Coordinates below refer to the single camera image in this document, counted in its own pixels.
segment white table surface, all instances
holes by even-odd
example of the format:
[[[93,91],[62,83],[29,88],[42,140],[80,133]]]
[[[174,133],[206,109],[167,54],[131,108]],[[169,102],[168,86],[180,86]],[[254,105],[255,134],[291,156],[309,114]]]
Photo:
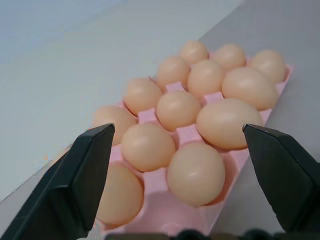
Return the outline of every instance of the white table surface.
[[[130,78],[154,75],[241,2],[129,0],[2,61],[0,201],[85,131],[98,106],[119,101]]]

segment egg carton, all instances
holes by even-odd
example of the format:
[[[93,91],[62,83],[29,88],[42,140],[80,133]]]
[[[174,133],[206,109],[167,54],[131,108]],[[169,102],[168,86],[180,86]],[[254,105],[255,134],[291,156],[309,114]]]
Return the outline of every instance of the egg carton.
[[[277,83],[276,88],[281,95],[283,92],[293,67],[286,66],[284,82]],[[166,86],[166,91],[187,91],[186,87],[180,82]],[[201,105],[205,106],[223,99],[222,92],[205,95],[201,99]],[[121,101],[119,107],[127,109],[125,103]],[[266,123],[272,109],[260,111],[263,122]],[[156,116],[156,109],[151,108],[139,112],[134,116],[138,124],[154,123],[160,125]],[[121,164],[128,167],[141,181],[144,187],[144,202],[138,215],[129,223],[121,226],[108,226],[96,219],[96,225],[99,227],[103,237],[110,233],[165,233],[169,236],[175,236],[185,229],[194,229],[207,235],[216,223],[238,176],[244,167],[249,151],[247,148],[241,150],[222,150],[207,141],[199,134],[196,124],[177,128],[170,132],[176,149],[179,149],[190,143],[206,143],[214,147],[222,156],[225,165],[225,182],[219,196],[209,204],[192,207],[179,201],[169,190],[167,185],[167,168],[160,168],[151,172],[140,172],[131,166],[122,156],[121,144],[113,146],[110,155],[110,164]]]

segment egg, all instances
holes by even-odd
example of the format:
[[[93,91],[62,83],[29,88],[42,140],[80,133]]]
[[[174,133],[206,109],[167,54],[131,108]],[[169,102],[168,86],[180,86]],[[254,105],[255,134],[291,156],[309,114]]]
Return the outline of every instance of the egg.
[[[153,81],[138,77],[128,83],[124,94],[124,103],[134,115],[137,115],[138,112],[155,108],[162,94],[160,88]]]
[[[279,97],[272,80],[251,67],[239,67],[228,72],[222,82],[222,93],[225,98],[240,99],[258,111],[272,109]]]
[[[105,124],[114,124],[115,132],[112,145],[117,145],[121,142],[122,135],[137,122],[135,118],[125,109],[118,106],[102,106],[100,107],[93,120],[93,127],[102,126]]]
[[[182,202],[199,207],[213,201],[223,189],[223,158],[205,143],[191,143],[172,157],[167,170],[170,191]]]
[[[190,40],[180,49],[180,56],[189,64],[196,64],[208,59],[209,53],[202,42]]]
[[[219,92],[224,77],[225,70],[220,64],[214,60],[203,60],[191,68],[187,81],[188,91],[197,98]]]
[[[159,122],[169,131],[196,123],[197,114],[201,109],[195,96],[186,91],[167,92],[160,97],[156,106]]]
[[[189,72],[189,64],[180,56],[169,56],[158,67],[156,84],[162,91],[166,90],[166,85],[176,82],[187,85]]]
[[[96,217],[107,225],[130,222],[144,202],[144,189],[138,178],[126,167],[108,167],[106,182]]]
[[[248,65],[268,75],[274,83],[281,83],[285,80],[285,61],[276,51],[260,51],[250,60]]]
[[[142,172],[167,167],[175,151],[172,137],[163,127],[154,123],[137,124],[122,138],[123,157]]]
[[[263,126],[254,106],[235,98],[221,99],[204,106],[196,119],[201,136],[214,146],[236,150],[247,147],[244,124]]]
[[[213,57],[226,71],[243,67],[246,64],[246,55],[242,47],[236,44],[226,44],[220,47]]]

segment gray surface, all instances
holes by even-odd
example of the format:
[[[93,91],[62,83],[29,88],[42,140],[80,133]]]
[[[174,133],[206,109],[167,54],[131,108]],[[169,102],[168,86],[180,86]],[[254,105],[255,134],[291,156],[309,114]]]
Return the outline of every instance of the gray surface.
[[[2,0],[0,63],[63,35],[124,0]]]
[[[275,49],[295,65],[267,126],[292,135],[316,159],[320,159],[319,9],[318,0],[249,0],[201,39],[209,49],[240,44],[249,56],[264,48]],[[0,234],[38,180],[32,177],[0,204]],[[251,228],[281,230],[248,161],[213,231],[243,234]],[[89,239],[98,239],[95,235]]]

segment pink egg carton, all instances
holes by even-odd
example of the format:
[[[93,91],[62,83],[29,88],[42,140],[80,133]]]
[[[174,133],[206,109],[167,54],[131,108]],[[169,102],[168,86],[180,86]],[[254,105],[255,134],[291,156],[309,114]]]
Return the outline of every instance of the pink egg carton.
[[[279,95],[283,92],[293,67],[287,65],[285,81],[276,85]],[[167,92],[187,91],[180,82],[166,86]],[[202,100],[202,106],[223,99],[221,92],[205,95]],[[124,102],[118,106],[126,108]],[[272,109],[260,111],[264,123],[270,116]],[[139,112],[137,117],[138,124],[146,122],[160,125],[154,108]],[[195,124],[177,128],[175,132],[170,132],[175,141],[176,148],[181,148],[187,144],[202,142],[207,143],[199,134]],[[179,201],[169,190],[167,185],[167,169],[160,168],[152,172],[140,172],[131,166],[122,156],[121,145],[113,146],[110,155],[110,164],[122,164],[132,170],[144,186],[144,203],[138,215],[129,223],[118,227],[107,226],[96,219],[96,224],[105,237],[110,233],[165,233],[174,236],[185,229],[198,230],[207,235],[216,223],[225,200],[228,198],[238,176],[244,167],[248,157],[248,149],[241,150],[223,150],[214,147],[224,160],[225,182],[220,195],[207,205],[192,207]]]

